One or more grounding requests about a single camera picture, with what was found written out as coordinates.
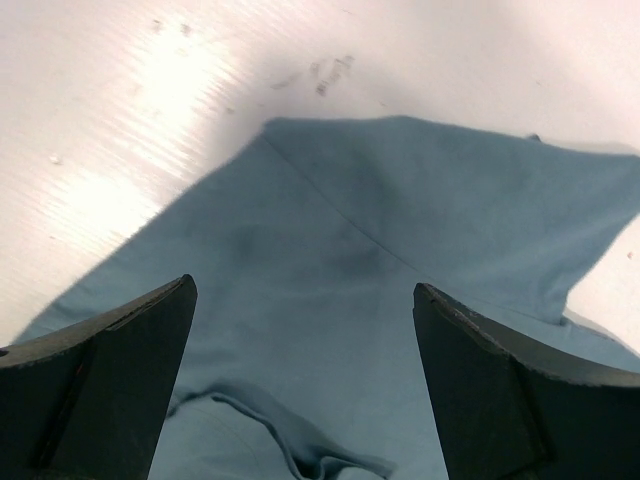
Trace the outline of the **teal blue t shirt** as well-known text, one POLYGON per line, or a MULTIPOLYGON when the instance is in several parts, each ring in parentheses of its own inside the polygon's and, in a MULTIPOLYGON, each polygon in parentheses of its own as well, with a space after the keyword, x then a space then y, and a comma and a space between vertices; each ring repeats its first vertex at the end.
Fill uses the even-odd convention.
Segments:
POLYGON ((638 212, 634 155, 409 117, 273 120, 23 336, 190 274, 152 478, 442 479, 415 286, 635 370, 628 347, 563 312, 638 212))

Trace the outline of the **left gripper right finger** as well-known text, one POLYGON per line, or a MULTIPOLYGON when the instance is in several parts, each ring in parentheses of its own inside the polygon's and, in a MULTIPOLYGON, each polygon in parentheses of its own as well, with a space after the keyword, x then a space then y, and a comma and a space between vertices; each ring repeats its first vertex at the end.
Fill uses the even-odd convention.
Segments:
POLYGON ((541 343, 428 284, 414 326, 451 479, 636 479, 639 376, 541 343))

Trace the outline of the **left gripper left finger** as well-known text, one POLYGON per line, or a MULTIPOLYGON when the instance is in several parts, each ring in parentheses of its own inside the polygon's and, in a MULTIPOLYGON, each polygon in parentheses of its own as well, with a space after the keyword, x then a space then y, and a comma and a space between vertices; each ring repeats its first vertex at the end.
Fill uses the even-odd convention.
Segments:
POLYGON ((184 275, 2 348, 2 478, 147 478, 196 301, 184 275))

